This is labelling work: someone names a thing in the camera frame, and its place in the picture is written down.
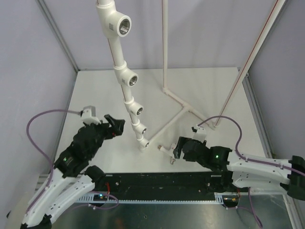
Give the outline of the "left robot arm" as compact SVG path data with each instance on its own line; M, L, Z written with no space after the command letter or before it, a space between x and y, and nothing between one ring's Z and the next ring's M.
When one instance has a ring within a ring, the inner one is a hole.
M106 174L89 162L95 157L105 140L123 134L125 120L109 114L106 122L96 117L84 121L70 145L61 152L52 165L38 192L30 200L21 223L22 229L50 229L57 218L84 194L101 190Z

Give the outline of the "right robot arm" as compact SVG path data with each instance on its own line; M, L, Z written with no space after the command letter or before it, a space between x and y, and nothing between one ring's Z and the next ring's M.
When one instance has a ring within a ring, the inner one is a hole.
M226 191L261 188L279 190L297 200L305 199L305 160L300 156L291 159L250 157L223 146L207 147L205 141L182 136L173 149L173 156L225 174L220 185Z

